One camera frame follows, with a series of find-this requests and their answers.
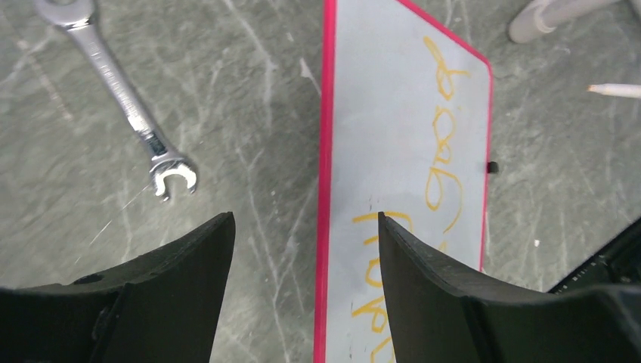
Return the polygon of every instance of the wrench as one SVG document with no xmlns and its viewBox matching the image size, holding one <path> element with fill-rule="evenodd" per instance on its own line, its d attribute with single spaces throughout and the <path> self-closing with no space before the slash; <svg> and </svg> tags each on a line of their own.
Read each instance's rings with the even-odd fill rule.
<svg viewBox="0 0 641 363">
<path fill-rule="evenodd" d="M 153 117 L 112 57 L 98 32 L 94 0 L 76 0 L 59 5 L 51 0 L 33 0 L 36 11 L 49 23 L 61 28 L 78 45 L 96 72 L 102 78 L 125 113 L 129 125 L 147 149 L 151 158 L 149 171 L 156 196 L 169 199 L 165 177 L 181 175 L 187 180 L 187 189 L 193 193 L 197 186 L 197 171 L 186 156 L 179 153 L 167 140 Z"/>
</svg>

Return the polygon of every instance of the pvc pipe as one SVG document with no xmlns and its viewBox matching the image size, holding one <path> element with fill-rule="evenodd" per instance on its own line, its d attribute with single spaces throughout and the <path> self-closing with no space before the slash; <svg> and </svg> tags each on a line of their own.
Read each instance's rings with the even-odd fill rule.
<svg viewBox="0 0 641 363">
<path fill-rule="evenodd" d="M 509 25 L 509 37 L 527 43 L 551 33 L 566 21 L 604 8 L 620 0 L 534 0 Z M 641 11 L 641 0 L 634 0 Z"/>
<path fill-rule="evenodd" d="M 641 0 L 630 0 L 632 7 L 636 11 L 636 14 L 641 17 Z"/>
</svg>

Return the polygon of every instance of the small whiteboard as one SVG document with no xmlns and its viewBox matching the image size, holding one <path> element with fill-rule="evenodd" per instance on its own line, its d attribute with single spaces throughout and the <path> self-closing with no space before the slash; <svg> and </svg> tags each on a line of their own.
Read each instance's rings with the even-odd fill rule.
<svg viewBox="0 0 641 363">
<path fill-rule="evenodd" d="M 480 269 L 492 75 L 407 0 L 325 0 L 314 362 L 394 361 L 376 213 Z"/>
</svg>

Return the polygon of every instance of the red frame edge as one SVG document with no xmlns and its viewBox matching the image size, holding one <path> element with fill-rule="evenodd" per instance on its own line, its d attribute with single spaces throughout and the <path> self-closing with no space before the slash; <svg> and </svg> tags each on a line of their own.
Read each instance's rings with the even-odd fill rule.
<svg viewBox="0 0 641 363">
<path fill-rule="evenodd" d="M 336 2 L 325 0 L 323 81 L 320 94 L 318 156 L 318 214 L 316 224 L 316 302 L 314 308 L 314 363 L 325 363 L 327 341 L 327 269 L 330 254 L 330 193 L 334 121 L 334 64 L 336 61 Z"/>
<path fill-rule="evenodd" d="M 332 141 L 333 141 L 333 104 L 334 104 L 334 66 L 336 62 L 336 3 L 338 0 L 325 0 L 323 36 L 323 81 L 320 100 L 320 147 L 318 157 L 318 214 L 316 230 L 316 297 L 314 309 L 314 363 L 326 363 L 327 351 L 327 271 L 330 252 L 330 195 L 332 187 Z M 440 24 L 411 0 L 396 0 L 416 15 L 444 33 L 458 45 L 477 57 L 488 67 L 490 76 L 490 101 L 488 105 L 488 143 L 486 161 L 490 162 L 492 127 L 492 95 L 494 77 L 490 61 L 479 51 L 467 44 L 451 30 Z M 485 192 L 483 196 L 483 216 L 481 253 L 478 270 L 483 269 L 485 251 L 485 215 L 488 206 L 488 174 L 485 173 Z"/>
</svg>

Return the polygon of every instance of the concrete floor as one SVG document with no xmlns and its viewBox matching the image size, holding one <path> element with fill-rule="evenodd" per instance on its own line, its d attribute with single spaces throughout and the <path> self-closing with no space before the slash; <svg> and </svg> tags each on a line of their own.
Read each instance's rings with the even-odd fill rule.
<svg viewBox="0 0 641 363">
<path fill-rule="evenodd" d="M 639 102 L 585 92 L 641 82 L 641 26 L 622 2 L 515 45 L 505 26 L 526 2 L 417 3 L 494 65 L 502 173 L 485 272 L 546 290 L 641 214 Z M 1 0 L 0 285 L 69 283 L 231 210 L 212 361 L 311 361 L 323 2 L 98 4 L 104 38 L 200 167 L 200 189 L 171 183 L 160 204 L 141 146 L 75 46 L 31 2 Z"/>
</svg>

